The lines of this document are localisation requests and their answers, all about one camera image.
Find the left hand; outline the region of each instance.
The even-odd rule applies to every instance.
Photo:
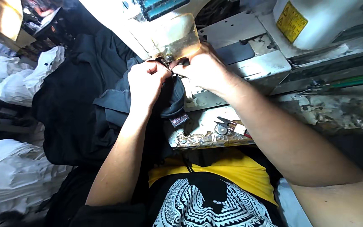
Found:
[[[128,82],[131,92],[131,111],[150,113],[159,97],[164,81],[171,71],[158,61],[145,61],[131,67]]]

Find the industrial sewing machine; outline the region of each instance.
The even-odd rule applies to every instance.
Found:
[[[208,2],[81,0],[142,59],[180,59],[199,49],[200,35],[266,95],[363,74],[363,0],[241,1],[241,13],[197,30],[194,17]],[[227,104],[183,83],[186,112]]]

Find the black shirt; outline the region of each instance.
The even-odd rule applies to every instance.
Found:
[[[157,180],[146,204],[82,206],[71,226],[283,226],[277,206],[212,173]]]

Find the red handle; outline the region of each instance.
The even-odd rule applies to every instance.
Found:
[[[247,137],[247,138],[250,138],[250,139],[252,139],[253,137],[252,136],[250,136],[249,134],[243,134],[245,137]]]

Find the person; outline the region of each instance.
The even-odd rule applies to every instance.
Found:
[[[209,44],[188,58],[188,66],[172,64],[173,72],[235,109],[290,183],[313,226],[363,226],[363,172],[355,164],[228,71]],[[171,71],[157,61],[132,67],[129,116],[71,226],[282,226],[265,168],[239,152],[208,167],[193,165],[192,171],[168,160],[149,172],[149,202],[130,204],[146,124],[169,76]]]

